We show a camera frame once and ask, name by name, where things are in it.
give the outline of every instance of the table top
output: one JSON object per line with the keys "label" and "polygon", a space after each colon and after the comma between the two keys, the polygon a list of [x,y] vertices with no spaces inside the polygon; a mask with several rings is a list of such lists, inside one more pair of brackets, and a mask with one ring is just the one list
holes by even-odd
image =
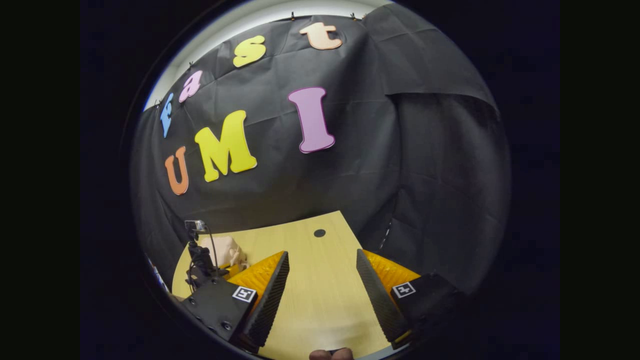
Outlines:
{"label": "table top", "polygon": [[[326,233],[314,236],[316,230]],[[289,277],[278,313],[259,354],[308,359],[311,351],[349,347],[355,358],[389,346],[356,270],[360,244],[342,213],[261,229],[214,234],[232,236],[249,264],[286,250]],[[184,281],[191,261],[184,249],[173,276],[173,294],[188,297]]]}

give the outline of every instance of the pink letter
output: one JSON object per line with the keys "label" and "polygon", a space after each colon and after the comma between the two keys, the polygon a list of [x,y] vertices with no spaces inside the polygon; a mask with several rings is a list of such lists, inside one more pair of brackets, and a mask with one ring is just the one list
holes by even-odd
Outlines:
{"label": "pink letter", "polygon": [[305,154],[327,149],[335,144],[333,135],[326,131],[321,102],[325,94],[326,91],[321,87],[297,89],[289,94],[289,101],[298,109],[302,127],[300,151]]}
{"label": "pink letter", "polygon": [[180,93],[180,99],[178,101],[184,102],[187,97],[193,96],[193,94],[200,88],[200,76],[202,76],[202,70],[196,71],[191,75],[184,83],[184,90]]}

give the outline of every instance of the wall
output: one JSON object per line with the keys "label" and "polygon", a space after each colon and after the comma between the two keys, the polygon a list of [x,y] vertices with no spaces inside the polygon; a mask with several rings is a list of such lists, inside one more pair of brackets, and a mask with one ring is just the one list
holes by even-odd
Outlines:
{"label": "wall", "polygon": [[364,14],[388,3],[391,1],[299,0],[284,2],[282,0],[259,0],[242,4],[217,18],[182,48],[157,80],[153,91],[147,98],[145,109],[150,108],[165,96],[171,85],[189,67],[190,61],[199,59],[226,39],[243,31],[266,22],[286,19],[291,16],[291,12],[294,12],[295,16],[349,16],[354,13],[356,17],[362,18]]}

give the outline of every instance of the yellow soft pad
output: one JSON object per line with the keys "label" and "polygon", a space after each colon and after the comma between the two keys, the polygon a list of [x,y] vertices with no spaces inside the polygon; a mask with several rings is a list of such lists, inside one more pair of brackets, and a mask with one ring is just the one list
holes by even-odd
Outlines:
{"label": "yellow soft pad", "polygon": [[255,309],[255,306],[260,302],[262,294],[264,293],[264,290],[266,290],[267,284],[269,284],[269,280],[271,280],[271,276],[273,275],[276,266],[278,266],[278,262],[280,261],[282,254],[284,254],[284,251],[273,254],[253,266],[249,266],[245,271],[238,273],[228,280],[232,284],[244,286],[245,288],[254,289],[256,291],[258,297],[255,299],[253,309]]}
{"label": "yellow soft pad", "polygon": [[407,281],[416,280],[420,277],[420,275],[412,272],[411,270],[405,268],[404,266],[398,265],[395,262],[385,259],[380,255],[376,255],[372,252],[362,250],[364,254],[369,259],[373,270],[376,271],[382,285],[384,285],[387,294],[391,296],[391,288],[404,284]]}

